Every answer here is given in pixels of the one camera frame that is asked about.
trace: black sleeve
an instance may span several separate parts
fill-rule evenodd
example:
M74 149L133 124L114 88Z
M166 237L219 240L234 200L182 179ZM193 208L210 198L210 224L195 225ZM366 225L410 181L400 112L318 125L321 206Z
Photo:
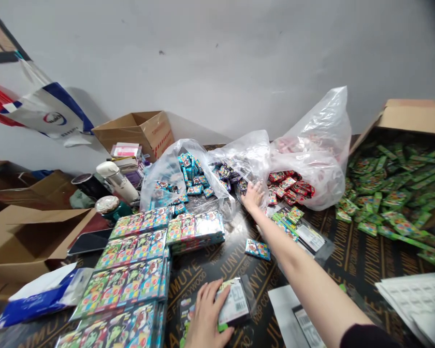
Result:
M350 327L342 337L340 348L399 348L392 337L375 325L358 325Z

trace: clear plastic bag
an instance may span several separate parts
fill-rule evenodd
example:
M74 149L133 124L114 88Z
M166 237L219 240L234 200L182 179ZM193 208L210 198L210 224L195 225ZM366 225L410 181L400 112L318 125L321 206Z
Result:
M252 131L224 147L208 152L209 163L226 162L247 182L263 183L262 209L269 202L269 190L266 186L271 165L269 154L269 136L265 130Z
M316 190L303 204L323 210L345 191L351 125L347 87L333 88L287 133L271 143L271 170L294 170Z
M179 194L155 188L157 181L176 185L180 192L187 192L184 175L177 156L190 152L202 164L204 176L208 180L214 195L219 201L219 209L225 221L233 219L236 213L235 199L214 176L208 166L206 150L193 139L180 139L170 145L162 156L150 167L140 192L140 208L143 210L157 209L167 206L179 198Z

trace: cardboard box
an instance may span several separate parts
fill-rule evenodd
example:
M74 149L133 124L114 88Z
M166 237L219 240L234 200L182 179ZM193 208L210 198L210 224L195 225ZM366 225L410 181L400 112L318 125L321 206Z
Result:
M95 209L50 210L10 205L0 212L0 299L66 258Z
M51 210L71 209L69 198L77 190L71 178L55 170L42 180L30 173L0 172L0 205L19 205L27 208Z
M92 132L108 152L119 142L142 145L142 152L149 155L150 162L155 162L174 143L164 111L130 113L95 127Z
M366 140L372 129L396 129L435 135L435 101L389 99L376 120L362 133L350 148L351 155ZM435 209L423 230L435 226Z

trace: human hand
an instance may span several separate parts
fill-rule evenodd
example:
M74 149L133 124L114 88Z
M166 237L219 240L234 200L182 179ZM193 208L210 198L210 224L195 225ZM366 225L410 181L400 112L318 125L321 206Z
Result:
M218 332L219 312L231 290L231 287L227 286L214 301L221 284L222 279L205 283L198 291L195 313L190 321L185 348L223 348L231 339L233 327L229 327L222 333Z
M258 208L261 204L262 198L264 197L261 181L258 181L256 185L249 182L246 190L246 195L242 195L241 197L243 205L248 211Z

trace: white thermos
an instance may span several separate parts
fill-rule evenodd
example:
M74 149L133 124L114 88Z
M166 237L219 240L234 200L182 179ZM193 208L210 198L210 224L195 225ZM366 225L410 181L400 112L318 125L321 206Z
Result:
M116 192L127 202L131 203L139 197L139 192L113 162L107 161L99 164L97 173L113 185Z

